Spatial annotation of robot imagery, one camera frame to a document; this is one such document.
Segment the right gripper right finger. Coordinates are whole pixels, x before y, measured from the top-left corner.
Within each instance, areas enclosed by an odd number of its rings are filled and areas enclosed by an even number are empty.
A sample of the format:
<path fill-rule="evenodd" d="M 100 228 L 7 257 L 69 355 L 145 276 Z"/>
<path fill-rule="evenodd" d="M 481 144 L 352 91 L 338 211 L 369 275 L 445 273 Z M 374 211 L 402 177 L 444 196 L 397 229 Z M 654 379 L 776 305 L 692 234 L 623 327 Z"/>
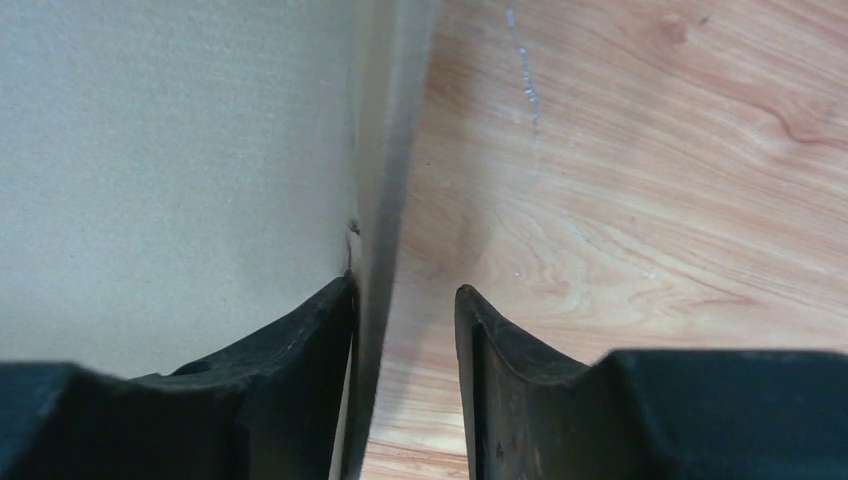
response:
<path fill-rule="evenodd" d="M 847 358 L 618 349 L 583 364 L 455 296 L 474 479 L 843 479 Z"/>

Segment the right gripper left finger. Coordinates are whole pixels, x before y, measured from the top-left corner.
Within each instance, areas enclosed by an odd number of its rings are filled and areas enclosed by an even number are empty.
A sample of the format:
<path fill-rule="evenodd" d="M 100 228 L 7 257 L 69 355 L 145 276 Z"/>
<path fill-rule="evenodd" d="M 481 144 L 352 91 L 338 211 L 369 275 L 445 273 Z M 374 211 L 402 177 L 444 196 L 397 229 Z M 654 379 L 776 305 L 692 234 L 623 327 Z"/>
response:
<path fill-rule="evenodd" d="M 5 479 L 326 479 L 357 290 L 291 313 L 169 375 L 1 366 Z"/>

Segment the cardboard box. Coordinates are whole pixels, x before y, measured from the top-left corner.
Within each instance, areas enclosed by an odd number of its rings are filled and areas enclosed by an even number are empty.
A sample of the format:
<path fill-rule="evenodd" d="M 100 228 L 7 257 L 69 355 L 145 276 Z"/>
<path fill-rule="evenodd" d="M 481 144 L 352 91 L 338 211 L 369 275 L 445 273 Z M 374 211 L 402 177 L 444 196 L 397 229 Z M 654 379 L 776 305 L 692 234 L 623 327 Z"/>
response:
<path fill-rule="evenodd" d="M 169 375 L 357 290 L 361 475 L 435 1 L 5 1 L 1 366 Z"/>

